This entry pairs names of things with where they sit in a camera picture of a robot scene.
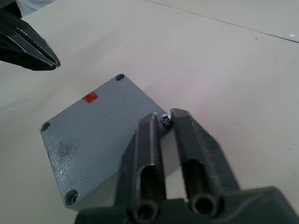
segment metal screw head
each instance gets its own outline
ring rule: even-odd
[[[169,114],[164,114],[160,118],[160,122],[162,123],[165,129],[172,128],[172,117]]]

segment gray metal box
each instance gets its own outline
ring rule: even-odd
[[[118,172],[138,121],[151,112],[165,114],[131,80],[119,74],[41,126],[66,207],[76,209],[75,205]],[[116,179],[105,191],[113,190]]]

